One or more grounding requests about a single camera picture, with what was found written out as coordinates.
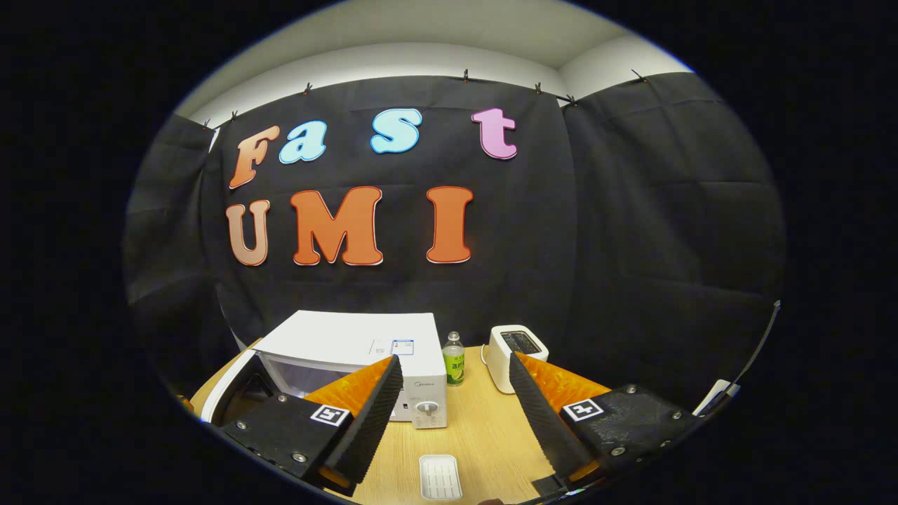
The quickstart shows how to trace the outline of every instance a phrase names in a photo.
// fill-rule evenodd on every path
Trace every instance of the plastic bottle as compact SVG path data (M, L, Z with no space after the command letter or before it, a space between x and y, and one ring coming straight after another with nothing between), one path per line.
M446 383L461 385L464 381L464 347L458 332L449 332L449 340L443 346L443 361L446 364Z

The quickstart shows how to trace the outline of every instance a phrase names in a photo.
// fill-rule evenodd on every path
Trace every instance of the white microwave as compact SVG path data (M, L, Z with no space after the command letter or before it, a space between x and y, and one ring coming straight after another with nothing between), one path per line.
M304 397L381 359L397 355L403 387L390 421L444 428L446 371L434 315L300 310L244 352L209 394L200 418L211 422L241 369L259 361L282 394Z

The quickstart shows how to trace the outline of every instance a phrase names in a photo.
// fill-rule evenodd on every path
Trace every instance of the black curtain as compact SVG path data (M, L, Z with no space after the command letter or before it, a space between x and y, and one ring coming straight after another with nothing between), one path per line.
M122 244L137 337L187 397L238 350L199 233L200 180L212 136L179 116L165 124L137 173Z
M517 146L497 160L477 111L500 108ZM378 155L372 120L422 115L417 144ZM327 123L325 152L282 164L286 134ZM277 125L255 178L231 190L237 145ZM128 293L163 373L192 393L298 309L433 312L466 345L519 323L550 361L614 387L635 382L691 408L751 355L779 296L785 238L770 169L742 122L696 75L652 75L560 110L549 94L447 77L335 84L246 111L212 131L173 118L141 168L128 208ZM317 190L336 214L356 186L383 192L375 213L383 263L293 263L290 197ZM427 190L474 193L471 258L433 264ZM266 199L269 254L231 252L225 209ZM246 245L254 224L243 217Z
M563 110L577 173L577 274L555 363L693 407L749 359L781 291L786 239L770 167L691 73Z
M374 117L387 109L422 115L416 145L378 155L371 148ZM509 160L488 156L471 115L500 108L515 121ZM311 162L282 164L287 133L310 120L327 124L324 153ZM255 178L231 190L237 145L277 125ZM317 190L336 215L347 192L375 186L377 248L383 263L349 266L340 258L312 267L293 262L297 217L290 197ZM471 258L433 264L434 209L427 191L471 190L464 240ZM577 210L568 135L554 97L510 84L416 76L335 84L241 113L221 128L203 179L202 226L220 275L225 316L250 343L299 309L333 312L433 312L441 338L458 331L466 345L486 343L500 324L524 324L551 348L561 345L574 271ZM254 247L248 210L266 199L269 254L257 267L231 252L225 209L242 204L246 245Z

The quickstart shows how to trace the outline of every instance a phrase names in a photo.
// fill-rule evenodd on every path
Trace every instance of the foam letter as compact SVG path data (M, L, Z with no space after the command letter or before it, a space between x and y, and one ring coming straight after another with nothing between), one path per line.
M443 186L427 192L434 202L434 246L427 251L432 263L461 263L471 257L464 246L464 208L474 199L466 188Z
M501 109L487 109L471 116L480 123L480 146L483 152L500 160L514 158L517 147L505 143L505 130L515 129L515 120L504 118Z
M381 199L381 191L371 186L349 190L340 204L337 216L332 217L318 191L300 191L290 198L296 208L297 265L317 265L321 255L314 250L317 242L328 263L337 260L337 253L347 239L343 262L347 265L377 265L383 254L377 250L374 237L374 207Z
M231 251L234 258L249 267L261 265L269 255L269 239L265 231L265 214L271 204L266 199L259 199L250 204L252 223L256 228L256 247L250 251L243 240L243 214L246 207L232 205L224 214L227 216L228 230L231 235Z
M280 128L273 126L265 131L261 131L252 137L245 138L237 145L240 154L237 155L237 167L233 171L233 178L228 187L232 190L238 186L243 186L256 176L256 171L252 169L252 164L262 163L265 159L265 152L268 151L269 141L277 138L280 134Z
M324 132L327 130L328 125L324 121L309 121L293 128L286 136L289 142L281 149L281 163L292 164L299 160L311 162L322 155L326 147Z
M382 153L404 153L418 143L421 113L415 109L389 109L374 116L372 127L380 135L371 137L371 148Z

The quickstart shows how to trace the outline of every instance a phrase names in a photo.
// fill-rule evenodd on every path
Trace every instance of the cable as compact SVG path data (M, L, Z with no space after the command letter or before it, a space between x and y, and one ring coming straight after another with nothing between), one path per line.
M729 396L730 390L738 385L737 382L739 381L739 379L741 379L745 372L748 371L748 368L752 365L754 359L758 357L758 353L761 352L761 348L764 347L764 342L767 341L767 336L770 335L770 329L773 327L773 322L777 320L777 314L779 313L780 305L780 300L774 302L773 314L770 315L770 321L767 323L767 329L764 330L764 336L761 337L761 343L758 344L758 347L754 350L754 354L752 354L752 356L748 359L748 363L746 363L742 371L739 372L739 374L730 381L726 389L718 393L714 398L711 399L710 402L708 402L707 405L705 405L705 408L702 409L701 412L699 412L700 417L703 417L705 413L710 413L711 411L715 410L718 407L721 398L727 398Z

